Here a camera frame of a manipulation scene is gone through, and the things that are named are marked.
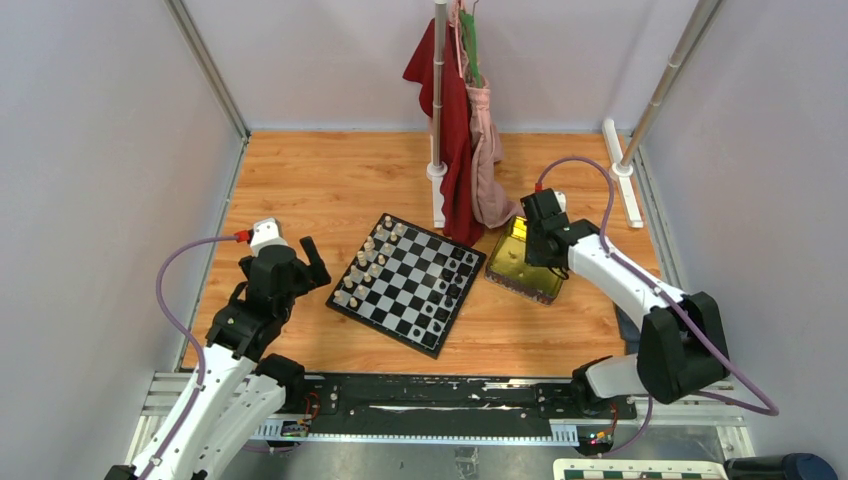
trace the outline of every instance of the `wooden floor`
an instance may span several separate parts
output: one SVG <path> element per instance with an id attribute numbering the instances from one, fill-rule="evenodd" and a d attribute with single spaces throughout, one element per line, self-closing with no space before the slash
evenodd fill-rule
<path id="1" fill-rule="evenodd" d="M 609 165 L 601 135 L 503 135 L 506 160 L 497 179 L 514 199 L 533 191 L 542 169 L 566 155 Z M 238 181 L 224 232 L 276 217 L 288 242 L 312 236 L 334 282 L 381 212 L 432 225 L 425 133 L 256 133 Z M 607 189 L 585 165 L 553 170 L 546 186 L 566 192 L 571 219 L 599 223 Z M 475 248 L 490 253 L 490 231 Z M 616 200 L 608 234 L 633 260 L 658 273 L 649 233 L 627 228 Z M 212 316 L 243 280 L 237 261 L 244 244 L 219 247 L 200 304 L 194 334 L 205 337 Z M 572 276 L 544 307 L 477 278 L 438 359 L 431 359 L 324 305 L 327 286 L 297 300 L 282 336 L 266 353 L 294 359 L 312 371 L 568 376 L 595 358 L 623 353 L 611 301 Z M 193 366 L 192 349 L 185 365 Z"/>

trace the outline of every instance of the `chessboard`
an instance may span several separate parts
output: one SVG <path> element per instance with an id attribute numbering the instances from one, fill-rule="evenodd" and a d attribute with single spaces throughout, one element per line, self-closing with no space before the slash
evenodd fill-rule
<path id="1" fill-rule="evenodd" d="M 554 461 L 554 480 L 596 478 L 656 478 L 666 480 L 727 480 L 724 468 L 713 462 L 560 458 Z"/>
<path id="2" fill-rule="evenodd" d="M 327 306 L 436 358 L 485 260 L 384 213 Z"/>

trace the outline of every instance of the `metal rod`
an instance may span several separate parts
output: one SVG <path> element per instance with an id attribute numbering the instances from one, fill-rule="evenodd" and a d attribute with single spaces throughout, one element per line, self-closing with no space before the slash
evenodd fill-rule
<path id="1" fill-rule="evenodd" d="M 648 134 L 651 126 L 654 124 L 654 120 L 657 118 L 657 114 L 660 112 L 660 106 L 663 100 L 668 95 L 674 81 L 677 80 L 677 76 L 683 69 L 683 65 L 689 59 L 689 53 L 695 48 L 695 45 L 698 44 L 701 36 L 709 27 L 722 1 L 698 0 L 692 16 L 689 17 L 689 23 L 686 24 L 686 29 L 683 30 L 683 35 L 680 36 L 680 40 L 677 42 L 674 53 L 668 59 L 668 64 L 665 67 L 662 78 L 660 78 L 660 83 L 657 84 L 657 88 L 654 90 L 650 103 L 645 107 L 642 117 L 639 118 L 639 123 L 633 129 L 633 136 L 630 139 L 630 144 L 627 146 L 627 151 L 624 152 L 624 156 L 621 158 L 621 165 L 627 166 L 633 161 L 636 150 L 639 148 L 645 135 Z"/>
<path id="2" fill-rule="evenodd" d="M 250 137 L 250 129 L 247 127 L 244 117 L 241 116 L 241 112 L 239 112 L 233 96 L 224 84 L 218 67 L 212 61 L 212 56 L 209 54 L 206 44 L 203 43 L 200 32 L 197 30 L 197 26 L 194 24 L 185 3 L 183 3 L 183 0 L 165 0 L 165 4 L 171 11 L 174 21 L 177 22 L 177 26 L 179 26 L 180 31 L 183 33 L 189 48 L 191 48 L 194 57 L 200 64 L 200 68 L 203 70 L 206 80 L 212 87 L 212 91 L 215 93 L 218 101 L 221 102 L 227 118 L 229 118 L 230 123 L 232 123 L 233 128 L 238 132 L 242 141 L 246 142 Z"/>
<path id="3" fill-rule="evenodd" d="M 433 141 L 431 142 L 430 157 L 433 166 L 442 164 L 439 158 L 442 134 L 442 67 L 445 64 L 445 24 L 448 17 L 447 0 L 435 0 L 436 29 L 433 34 L 435 48 L 433 49 Z"/>

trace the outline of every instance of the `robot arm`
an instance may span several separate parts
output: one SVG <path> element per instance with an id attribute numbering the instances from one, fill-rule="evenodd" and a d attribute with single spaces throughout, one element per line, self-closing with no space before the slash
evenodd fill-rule
<path id="1" fill-rule="evenodd" d="M 289 399 L 297 403 L 303 393 L 299 391 L 303 366 L 279 355 L 260 359 L 279 337 L 295 298 L 330 283 L 312 239 L 300 243 L 310 264 L 297 258 L 275 219 L 253 226 L 253 256 L 239 261 L 247 281 L 236 286 L 227 306 L 214 317 L 203 349 L 205 371 L 195 370 L 150 444 L 131 465 L 113 467 L 106 480 L 218 478 L 270 414 L 291 406 Z M 244 391 L 227 409 L 245 380 Z"/>
<path id="2" fill-rule="evenodd" d="M 661 403 L 671 403 L 729 375 L 690 335 L 656 289 L 675 300 L 726 356 L 721 317 L 712 297 L 703 292 L 688 295 L 630 262 L 656 284 L 656 289 L 649 288 L 610 257 L 598 227 L 587 220 L 568 220 L 560 192 L 543 190 L 521 201 L 527 215 L 525 261 L 534 266 L 565 268 L 586 278 L 641 332 L 638 354 L 599 359 L 574 371 L 572 393 L 584 411 L 603 409 L 610 398 L 619 395 L 647 393 Z M 608 239 L 606 244 L 616 256 L 629 261 Z"/>

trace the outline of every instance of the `red cloth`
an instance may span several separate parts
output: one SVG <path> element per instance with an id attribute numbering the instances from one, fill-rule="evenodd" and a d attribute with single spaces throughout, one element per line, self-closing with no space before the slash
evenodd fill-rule
<path id="1" fill-rule="evenodd" d="M 415 49 L 403 78 L 421 84 L 418 102 L 433 118 L 433 42 L 435 20 L 430 21 Z M 453 29 L 445 28 L 445 64 L 442 68 L 442 125 L 439 155 L 448 171 L 442 178 L 445 197 L 445 235 L 464 245 L 474 245 L 483 236 L 483 225 L 471 208 L 471 130 L 465 82 L 459 76 Z"/>

